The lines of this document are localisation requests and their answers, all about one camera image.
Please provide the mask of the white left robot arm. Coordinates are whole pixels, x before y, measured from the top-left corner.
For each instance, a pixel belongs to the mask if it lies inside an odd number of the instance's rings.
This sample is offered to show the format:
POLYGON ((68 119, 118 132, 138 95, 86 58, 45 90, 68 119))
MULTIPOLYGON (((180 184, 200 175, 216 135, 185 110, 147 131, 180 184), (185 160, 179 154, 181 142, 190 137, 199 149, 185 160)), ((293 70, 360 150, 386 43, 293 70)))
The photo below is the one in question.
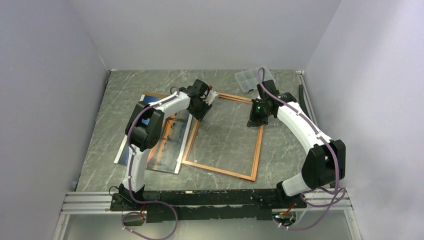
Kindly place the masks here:
POLYGON ((163 122, 171 115, 187 110, 201 121, 219 98, 216 92, 203 82, 195 80, 188 87, 172 87, 171 94, 153 102, 139 101, 125 129, 129 159, 126 175, 118 192, 130 210, 139 209, 144 201, 144 175, 150 150, 161 138, 163 122))

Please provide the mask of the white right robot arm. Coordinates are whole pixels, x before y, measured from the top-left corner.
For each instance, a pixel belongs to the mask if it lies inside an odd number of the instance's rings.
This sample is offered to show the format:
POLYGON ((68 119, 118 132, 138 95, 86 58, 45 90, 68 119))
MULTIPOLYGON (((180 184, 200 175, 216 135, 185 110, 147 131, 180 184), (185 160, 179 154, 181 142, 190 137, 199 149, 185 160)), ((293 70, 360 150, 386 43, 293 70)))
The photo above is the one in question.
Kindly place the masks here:
POLYGON ((280 93, 273 80, 257 85, 259 97, 252 100, 247 126, 268 124, 273 116, 284 123, 306 152, 300 173, 281 181, 275 202, 282 208, 293 203, 295 196, 328 184, 340 185, 346 171, 346 145, 323 133, 302 110, 290 93, 280 93))

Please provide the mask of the orange wooden picture frame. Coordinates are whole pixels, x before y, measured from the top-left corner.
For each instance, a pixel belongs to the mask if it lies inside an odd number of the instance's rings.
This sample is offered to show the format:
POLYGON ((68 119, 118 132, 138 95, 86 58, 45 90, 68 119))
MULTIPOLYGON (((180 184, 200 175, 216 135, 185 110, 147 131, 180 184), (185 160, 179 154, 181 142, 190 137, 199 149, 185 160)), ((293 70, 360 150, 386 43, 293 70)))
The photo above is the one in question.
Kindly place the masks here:
POLYGON ((263 146, 264 127, 248 127, 251 99, 221 93, 204 120, 194 121, 182 157, 182 173, 217 174, 255 183, 263 146))

